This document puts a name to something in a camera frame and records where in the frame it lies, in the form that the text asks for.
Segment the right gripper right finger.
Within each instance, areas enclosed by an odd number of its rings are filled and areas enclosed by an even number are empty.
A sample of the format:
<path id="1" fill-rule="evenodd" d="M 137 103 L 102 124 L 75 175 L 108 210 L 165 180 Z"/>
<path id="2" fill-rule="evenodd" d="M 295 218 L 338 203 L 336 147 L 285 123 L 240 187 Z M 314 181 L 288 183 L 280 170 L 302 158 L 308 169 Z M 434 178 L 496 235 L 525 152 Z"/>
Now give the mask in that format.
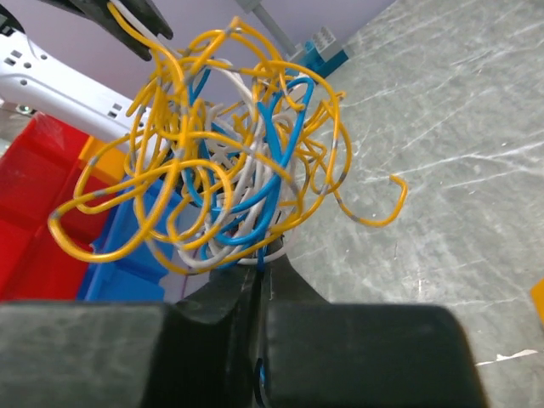
<path id="1" fill-rule="evenodd" d="M 430 303 L 332 303 L 292 266 L 286 245 L 263 282 L 264 407 L 486 407 L 468 337 Z"/>

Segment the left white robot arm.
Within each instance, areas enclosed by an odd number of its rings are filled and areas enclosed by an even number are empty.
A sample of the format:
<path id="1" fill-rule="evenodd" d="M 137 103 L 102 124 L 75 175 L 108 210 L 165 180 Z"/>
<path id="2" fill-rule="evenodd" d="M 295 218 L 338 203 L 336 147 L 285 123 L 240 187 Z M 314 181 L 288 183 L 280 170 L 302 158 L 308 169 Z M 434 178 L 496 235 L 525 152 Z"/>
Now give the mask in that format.
<path id="1" fill-rule="evenodd" d="M 173 38 L 153 1 L 38 1 L 92 21 L 143 60 L 150 50 L 131 38 L 107 8 L 113 3 L 133 28 L 146 36 Z M 38 47 L 1 3 L 1 99 L 34 110 L 111 142 L 133 128 L 132 100 L 70 68 Z"/>

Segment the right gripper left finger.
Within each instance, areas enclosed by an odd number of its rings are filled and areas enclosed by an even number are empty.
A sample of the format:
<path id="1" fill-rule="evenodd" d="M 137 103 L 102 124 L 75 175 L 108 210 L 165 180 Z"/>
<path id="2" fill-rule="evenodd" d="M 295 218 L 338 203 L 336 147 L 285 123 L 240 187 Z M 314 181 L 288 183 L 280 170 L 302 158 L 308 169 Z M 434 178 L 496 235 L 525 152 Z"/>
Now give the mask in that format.
<path id="1" fill-rule="evenodd" d="M 1 404 L 248 407 L 259 291 L 234 266 L 177 303 L 4 303 Z"/>

